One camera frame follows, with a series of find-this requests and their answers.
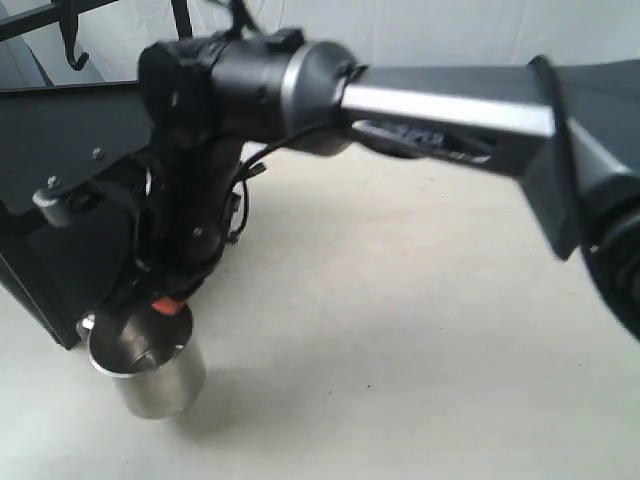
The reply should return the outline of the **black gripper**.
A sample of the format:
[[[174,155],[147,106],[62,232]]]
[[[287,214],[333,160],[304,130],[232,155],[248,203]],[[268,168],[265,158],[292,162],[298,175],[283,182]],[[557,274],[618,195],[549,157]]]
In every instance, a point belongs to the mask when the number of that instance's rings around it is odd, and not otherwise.
[[[233,180],[242,149],[206,144],[133,156],[150,189],[134,218],[126,260],[102,299],[104,315],[121,320],[151,303],[162,315],[178,315],[186,306],[183,299],[215,269],[229,241],[240,205]]]

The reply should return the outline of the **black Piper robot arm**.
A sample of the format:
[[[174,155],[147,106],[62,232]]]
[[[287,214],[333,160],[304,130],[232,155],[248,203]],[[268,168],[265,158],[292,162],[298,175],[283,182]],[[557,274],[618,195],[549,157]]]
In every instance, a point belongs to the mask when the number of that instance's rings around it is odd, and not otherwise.
[[[137,62],[170,151],[219,138],[332,156],[357,143],[516,181],[561,260],[639,333],[639,63],[376,67],[299,30],[159,41]]]

